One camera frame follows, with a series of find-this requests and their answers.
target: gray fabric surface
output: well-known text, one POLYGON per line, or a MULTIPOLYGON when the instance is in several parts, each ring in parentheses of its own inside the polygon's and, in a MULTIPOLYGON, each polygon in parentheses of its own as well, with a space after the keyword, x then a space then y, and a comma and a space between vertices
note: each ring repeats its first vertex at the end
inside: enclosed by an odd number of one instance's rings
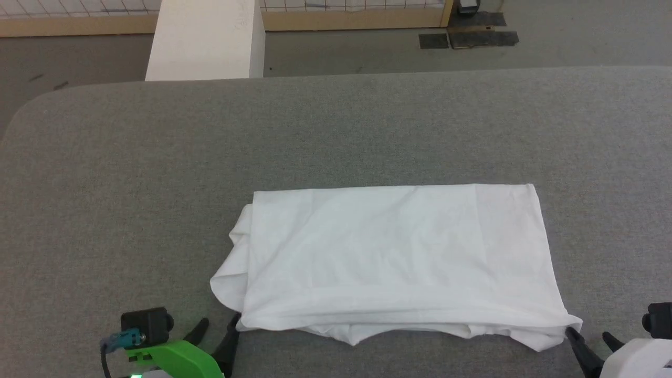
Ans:
MULTIPOLYGON (((123 311, 174 338, 231 311, 208 280, 254 190, 536 185, 566 308, 646 336, 672 300, 672 69, 586 68, 127 83, 42 96, 0 147, 0 376, 99 377, 123 311)), ((113 376, 131 372, 122 353, 113 376)), ((356 347, 241 336, 237 377, 580 377, 567 343, 390 332, 356 347)))

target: folded t-shirt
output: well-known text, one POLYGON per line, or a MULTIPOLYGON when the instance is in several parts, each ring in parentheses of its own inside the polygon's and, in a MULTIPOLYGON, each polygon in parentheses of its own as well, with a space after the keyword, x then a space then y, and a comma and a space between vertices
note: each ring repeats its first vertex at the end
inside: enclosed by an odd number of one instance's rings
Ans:
POLYGON ((389 330, 500 334, 544 350, 581 329, 531 184, 255 192, 230 237, 210 284, 240 330, 352 345, 389 330))

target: white cloth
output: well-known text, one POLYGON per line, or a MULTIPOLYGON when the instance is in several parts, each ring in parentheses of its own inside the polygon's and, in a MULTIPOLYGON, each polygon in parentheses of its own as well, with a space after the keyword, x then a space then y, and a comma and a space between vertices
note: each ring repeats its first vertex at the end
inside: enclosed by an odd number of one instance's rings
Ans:
POLYGON ((210 281, 240 330, 355 345, 389 330, 500 334, 544 350, 562 304, 532 185, 255 192, 210 281))

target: wooden board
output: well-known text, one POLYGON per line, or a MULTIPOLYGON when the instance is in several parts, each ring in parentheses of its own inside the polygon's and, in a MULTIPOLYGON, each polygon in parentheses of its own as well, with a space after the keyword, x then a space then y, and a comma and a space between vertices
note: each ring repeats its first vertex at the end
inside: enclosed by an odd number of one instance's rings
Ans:
MULTIPOLYGON (((443 9, 263 12, 263 24, 268 32, 444 28, 452 8, 453 0, 446 0, 443 9)), ((129 15, 0 20, 0 37, 152 34, 157 27, 157 19, 158 15, 129 15)))

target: gray floor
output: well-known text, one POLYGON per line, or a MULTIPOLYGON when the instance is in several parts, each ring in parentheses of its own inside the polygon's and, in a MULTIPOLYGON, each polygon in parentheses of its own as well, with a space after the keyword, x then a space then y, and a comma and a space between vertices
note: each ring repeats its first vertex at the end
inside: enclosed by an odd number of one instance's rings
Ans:
MULTIPOLYGON (((502 11, 515 47, 420 50, 426 30, 268 33, 265 76, 595 65, 672 65, 670 0, 483 0, 502 11)), ((152 36, 0 40, 0 136, 41 93, 143 80, 152 36)))

